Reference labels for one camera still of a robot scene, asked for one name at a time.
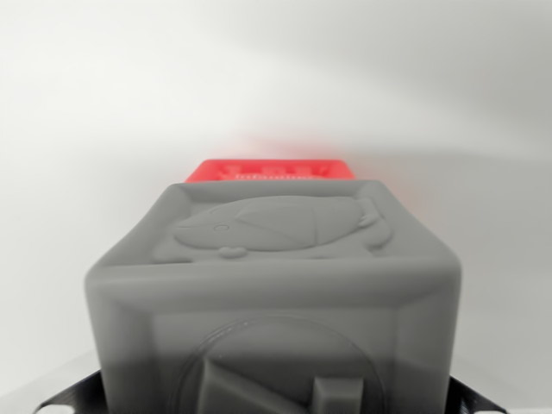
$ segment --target gray 3d printed box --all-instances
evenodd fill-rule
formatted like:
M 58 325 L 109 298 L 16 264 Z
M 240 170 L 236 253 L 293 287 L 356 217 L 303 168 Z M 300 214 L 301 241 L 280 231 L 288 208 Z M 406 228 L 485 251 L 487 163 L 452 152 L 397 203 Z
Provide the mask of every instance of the gray 3d printed box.
M 171 185 L 89 272 L 113 414 L 443 414 L 460 264 L 380 183 Z

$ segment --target white wall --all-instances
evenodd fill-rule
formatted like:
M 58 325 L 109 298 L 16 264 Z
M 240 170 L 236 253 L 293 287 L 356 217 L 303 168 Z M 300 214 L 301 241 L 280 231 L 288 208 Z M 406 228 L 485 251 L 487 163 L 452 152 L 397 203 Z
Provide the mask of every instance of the white wall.
M 0 0 L 0 395 L 93 347 L 87 267 L 200 160 L 332 156 L 463 259 L 461 379 L 552 405 L 551 21 L 546 2 Z

